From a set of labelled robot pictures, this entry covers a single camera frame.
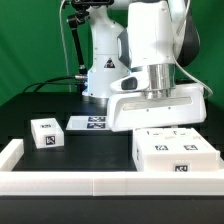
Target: white cube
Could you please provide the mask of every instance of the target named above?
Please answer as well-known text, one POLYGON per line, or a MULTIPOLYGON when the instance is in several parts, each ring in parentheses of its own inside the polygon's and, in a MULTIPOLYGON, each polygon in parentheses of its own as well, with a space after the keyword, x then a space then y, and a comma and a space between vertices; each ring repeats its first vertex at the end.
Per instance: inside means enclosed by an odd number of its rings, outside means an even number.
POLYGON ((216 171, 220 151, 193 128, 145 128, 133 133, 133 159, 138 171, 216 171))
POLYGON ((64 132, 55 118, 31 120, 31 132, 38 149, 64 146, 64 132))

